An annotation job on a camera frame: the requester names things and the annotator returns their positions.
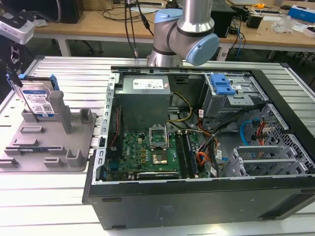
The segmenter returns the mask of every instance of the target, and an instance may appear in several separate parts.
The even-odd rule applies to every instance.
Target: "white label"
[[[203,110],[199,109],[199,117],[203,118]]]
[[[55,112],[51,104],[46,100],[47,93],[44,90],[24,90],[24,98],[34,114],[45,117],[53,115]]]
[[[216,158],[222,160],[222,151],[217,150]]]
[[[19,149],[19,151],[34,151],[33,149]]]
[[[266,128],[263,128],[262,132],[272,132],[274,130],[275,130],[274,127],[266,127]]]
[[[217,177],[217,171],[211,167],[211,171],[210,171],[215,177]]]
[[[133,89],[164,89],[163,80],[133,80]]]

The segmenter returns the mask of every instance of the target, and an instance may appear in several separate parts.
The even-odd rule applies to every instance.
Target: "blue plastic latch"
[[[23,80],[23,79],[25,79],[26,77],[27,77],[26,74],[20,74],[20,75],[19,75],[19,79],[20,79],[20,80]]]
[[[60,90],[57,82],[57,78],[52,74],[50,77],[50,80],[54,83],[54,90]]]
[[[236,91],[232,89],[231,82],[224,74],[210,74],[210,79],[217,95],[234,95]]]

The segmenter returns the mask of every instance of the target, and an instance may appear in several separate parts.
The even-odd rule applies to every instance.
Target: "aluminum table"
[[[144,59],[45,57],[36,59],[27,73],[33,76],[54,74],[64,92],[64,102],[72,111],[91,107],[97,113],[92,154],[100,132],[111,66],[145,64]],[[315,94],[290,68],[277,63],[219,61],[204,66],[261,69],[315,135]],[[0,154],[22,121],[23,107],[14,92],[0,105]],[[85,178],[86,170],[79,173],[0,174],[0,235],[315,235],[315,204],[282,221],[104,231],[92,206],[81,203]]]

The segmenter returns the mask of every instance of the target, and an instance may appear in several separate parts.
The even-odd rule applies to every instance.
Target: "wooden table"
[[[278,9],[273,6],[273,0],[261,0],[267,7]],[[313,2],[301,1],[284,1],[283,5],[297,4],[309,8],[315,8]],[[113,18],[123,19],[123,8],[117,8],[110,11]],[[147,19],[154,21],[155,14],[148,14]],[[315,52],[315,40],[309,38],[300,32],[292,33],[275,33],[271,29],[273,22],[262,20],[258,29],[249,29],[242,23],[241,32],[246,37],[245,48],[262,49],[262,50],[277,50],[277,51],[295,51],[295,52]],[[136,42],[153,43],[153,37],[144,28],[141,21],[134,23]],[[131,36],[131,25],[128,24],[129,35]],[[37,28],[35,37],[52,38],[58,40],[63,56],[70,56],[70,50],[67,43],[69,39],[75,40],[95,40],[95,41],[116,41],[127,42],[125,25],[123,22],[117,22],[110,19],[105,19],[101,12],[85,11],[82,18],[77,24],[54,24],[49,23],[48,27]],[[226,52],[233,45],[235,35],[228,35],[227,38],[220,39],[219,60],[225,60]]]

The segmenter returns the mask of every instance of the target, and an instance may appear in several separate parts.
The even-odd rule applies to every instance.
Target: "orange object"
[[[258,3],[258,4],[255,4],[255,5],[253,5],[252,7],[257,7],[257,8],[259,8],[259,9],[263,9],[263,8],[265,8],[265,4],[263,4],[263,3]]]

